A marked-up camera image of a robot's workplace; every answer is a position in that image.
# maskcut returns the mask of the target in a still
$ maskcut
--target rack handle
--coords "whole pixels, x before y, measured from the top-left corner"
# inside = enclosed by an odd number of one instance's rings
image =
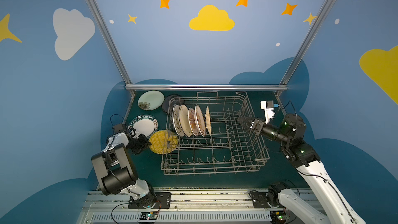
[[[196,93],[196,100],[199,99],[199,94],[200,93],[216,93],[216,100],[218,100],[218,91],[202,91],[202,92],[197,92]]]

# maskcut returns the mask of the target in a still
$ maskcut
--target star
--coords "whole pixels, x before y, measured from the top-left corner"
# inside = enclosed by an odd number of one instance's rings
[[[304,20],[303,22],[309,22],[310,25],[311,25],[312,20],[314,20],[315,18],[316,18],[316,16],[313,16],[312,13],[310,13],[310,16],[306,20]]]
[[[19,38],[17,38],[13,33],[8,29],[8,21],[10,20],[10,15],[7,14],[3,20],[0,21],[0,42],[4,39],[12,39],[17,42],[22,42]]]
[[[161,7],[161,8],[164,7],[164,8],[170,9],[170,8],[169,8],[169,1],[170,1],[170,0],[160,0],[160,7]]]
[[[282,12],[281,15],[283,14],[289,14],[292,15],[293,10],[296,8],[297,5],[290,5],[290,4],[286,4],[286,10],[284,12]]]
[[[130,17],[130,19],[129,19],[127,22],[134,22],[135,24],[137,24],[137,23],[135,22],[135,19],[136,19],[137,17],[132,17],[132,16],[130,16],[130,14],[129,14],[129,17]]]
[[[239,2],[236,4],[236,6],[239,6],[239,5],[243,5],[243,6],[247,7],[248,0],[239,0]]]

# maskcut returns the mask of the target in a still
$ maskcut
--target light green plate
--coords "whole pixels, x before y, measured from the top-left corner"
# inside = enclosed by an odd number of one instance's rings
[[[138,106],[143,110],[154,110],[162,105],[164,95],[159,91],[145,92],[138,99]]]

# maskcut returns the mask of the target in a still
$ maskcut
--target metal wire rack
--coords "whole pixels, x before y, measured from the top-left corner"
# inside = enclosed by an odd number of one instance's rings
[[[196,97],[173,98],[170,109],[181,102],[188,108],[199,105],[202,112],[209,107],[212,134],[206,131],[205,137],[181,137],[175,150],[162,155],[165,175],[256,172],[266,164],[269,154],[264,139],[249,133],[238,122],[238,117],[254,117],[246,92],[227,97],[219,97],[216,91],[197,92]],[[169,112],[166,129],[177,135],[173,113]]]

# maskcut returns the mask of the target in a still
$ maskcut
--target green mat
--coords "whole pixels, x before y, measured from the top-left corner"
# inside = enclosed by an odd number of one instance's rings
[[[145,111],[138,107],[138,98],[144,91],[138,91],[132,104],[127,123],[139,115],[150,114],[159,122],[158,130],[166,128],[167,114],[162,107],[155,110]],[[182,97],[195,97],[195,91],[162,91],[165,97],[171,94],[178,94]],[[235,92],[219,92],[219,96],[233,96]],[[248,92],[248,97],[256,117],[264,118],[264,110],[260,108],[260,101],[274,100],[273,92]],[[282,112],[279,112],[273,123],[279,125],[283,119]],[[131,155],[137,168],[138,176],[148,181],[153,187],[196,187],[196,188],[267,188],[269,184],[285,181],[292,181],[299,188],[309,188],[304,179],[296,172],[284,155],[279,151],[279,144],[266,140],[266,146],[270,159],[257,172],[238,172],[203,175],[164,175],[160,169],[162,155],[153,153],[150,149],[139,155]]]

